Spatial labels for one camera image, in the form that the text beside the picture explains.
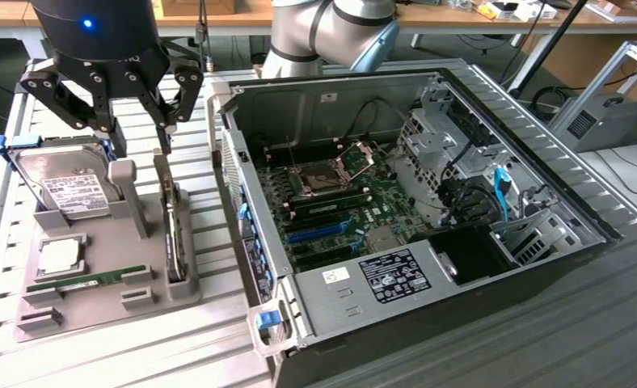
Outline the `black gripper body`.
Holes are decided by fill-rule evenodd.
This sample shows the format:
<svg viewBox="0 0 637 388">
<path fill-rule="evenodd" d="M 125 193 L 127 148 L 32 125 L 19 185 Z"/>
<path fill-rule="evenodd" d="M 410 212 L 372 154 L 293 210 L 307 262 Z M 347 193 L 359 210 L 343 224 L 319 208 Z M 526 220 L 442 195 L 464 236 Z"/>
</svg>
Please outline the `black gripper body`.
<svg viewBox="0 0 637 388">
<path fill-rule="evenodd" d="M 148 91 L 169 67 L 149 1 L 33 1 L 33 11 L 53 48 L 56 70 L 85 90 L 101 78 L 111 99 L 137 95 L 133 73 Z"/>
</svg>

